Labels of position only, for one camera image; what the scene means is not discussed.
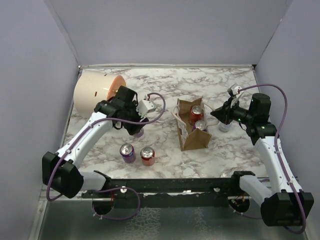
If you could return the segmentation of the jute canvas tote bag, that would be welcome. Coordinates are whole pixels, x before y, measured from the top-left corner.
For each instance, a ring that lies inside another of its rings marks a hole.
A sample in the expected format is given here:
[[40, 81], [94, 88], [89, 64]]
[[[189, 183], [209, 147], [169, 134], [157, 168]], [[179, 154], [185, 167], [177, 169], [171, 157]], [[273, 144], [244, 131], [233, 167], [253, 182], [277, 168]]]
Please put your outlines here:
[[[201, 113], [199, 117], [192, 114], [194, 106], [200, 107]], [[178, 99], [176, 106], [171, 110], [171, 115], [176, 120], [177, 134], [182, 152], [208, 148], [212, 138], [208, 127], [217, 125], [219, 121], [208, 122], [205, 107], [212, 111], [215, 109], [200, 97], [193, 101]], [[204, 121], [204, 130], [195, 128], [195, 123], [198, 120]]]

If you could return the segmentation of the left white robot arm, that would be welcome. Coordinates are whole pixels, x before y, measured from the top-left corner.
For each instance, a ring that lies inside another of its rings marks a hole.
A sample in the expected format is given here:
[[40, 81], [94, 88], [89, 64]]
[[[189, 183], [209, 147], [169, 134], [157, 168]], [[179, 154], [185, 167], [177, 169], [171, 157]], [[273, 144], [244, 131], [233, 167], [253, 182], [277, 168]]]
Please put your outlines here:
[[42, 182], [48, 190], [67, 198], [90, 190], [106, 197], [111, 190], [107, 177], [96, 171], [80, 172], [79, 167], [98, 140], [117, 123], [129, 135], [138, 134], [149, 121], [146, 115], [154, 110], [148, 95], [138, 100], [135, 91], [120, 86], [115, 96], [97, 103], [86, 124], [65, 146], [42, 157]]

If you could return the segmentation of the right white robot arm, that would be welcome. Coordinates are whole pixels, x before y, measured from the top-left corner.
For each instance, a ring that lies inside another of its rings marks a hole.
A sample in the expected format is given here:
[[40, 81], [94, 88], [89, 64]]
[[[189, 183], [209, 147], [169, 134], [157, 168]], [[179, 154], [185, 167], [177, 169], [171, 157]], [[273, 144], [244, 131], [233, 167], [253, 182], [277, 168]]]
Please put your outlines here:
[[269, 122], [270, 97], [263, 93], [252, 95], [248, 109], [240, 107], [234, 96], [210, 114], [221, 123], [236, 121], [246, 127], [262, 157], [270, 188], [267, 188], [251, 171], [235, 171], [229, 189], [236, 195], [248, 194], [260, 207], [263, 222], [269, 227], [305, 226], [314, 204], [313, 195], [303, 191], [282, 153], [277, 128]]

